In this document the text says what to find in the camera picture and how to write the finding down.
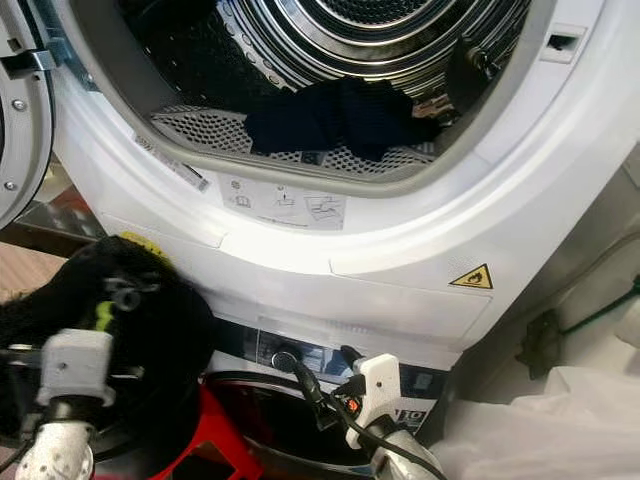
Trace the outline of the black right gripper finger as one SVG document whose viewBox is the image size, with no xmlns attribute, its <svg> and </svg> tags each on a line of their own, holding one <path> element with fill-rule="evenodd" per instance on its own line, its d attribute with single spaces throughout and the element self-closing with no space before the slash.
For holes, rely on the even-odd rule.
<svg viewBox="0 0 640 480">
<path fill-rule="evenodd" d="M 300 358 L 294 358 L 293 372 L 297 376 L 303 398 L 314 412 L 317 430 L 328 430 L 338 425 L 338 412 L 321 389 L 320 381 L 315 378 L 314 372 L 308 369 Z"/>
<path fill-rule="evenodd" d="M 356 348 L 351 346 L 342 346 L 339 349 L 340 356 L 347 362 L 351 375 L 348 375 L 346 381 L 338 387 L 339 394 L 365 394 L 366 379 L 365 375 L 358 370 L 358 362 L 364 357 Z"/>
</svg>

